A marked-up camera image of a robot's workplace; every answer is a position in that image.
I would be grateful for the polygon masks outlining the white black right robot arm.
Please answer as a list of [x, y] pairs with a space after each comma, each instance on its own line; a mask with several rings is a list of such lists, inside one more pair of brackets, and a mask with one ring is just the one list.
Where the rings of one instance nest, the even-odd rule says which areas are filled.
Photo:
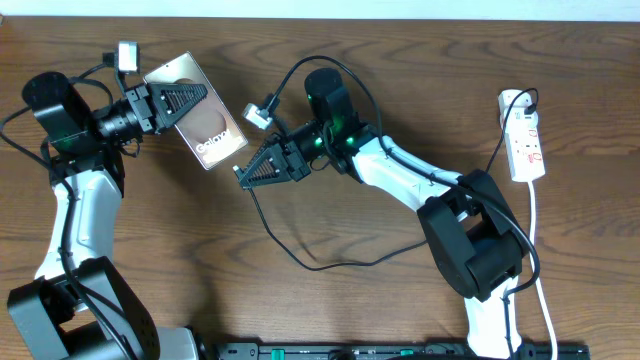
[[304, 88], [312, 119], [270, 135], [245, 167], [234, 169], [239, 185], [253, 191], [298, 182], [325, 157], [338, 173], [391, 195], [415, 212], [438, 270], [464, 298], [471, 351], [515, 358], [522, 340], [513, 300], [534, 283], [518, 277], [525, 256], [539, 257], [493, 178], [479, 169], [443, 170], [400, 148], [360, 118], [336, 69], [311, 72]]

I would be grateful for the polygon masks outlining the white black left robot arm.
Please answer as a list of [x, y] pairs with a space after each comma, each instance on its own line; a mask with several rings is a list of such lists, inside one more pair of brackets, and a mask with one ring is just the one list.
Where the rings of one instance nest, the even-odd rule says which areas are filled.
[[207, 96], [202, 84], [143, 83], [91, 110], [85, 77], [45, 72], [22, 97], [47, 135], [35, 161], [57, 198], [50, 247], [7, 309], [35, 359], [202, 359], [190, 327], [166, 328], [116, 269], [114, 227], [124, 195], [126, 145], [159, 135]]

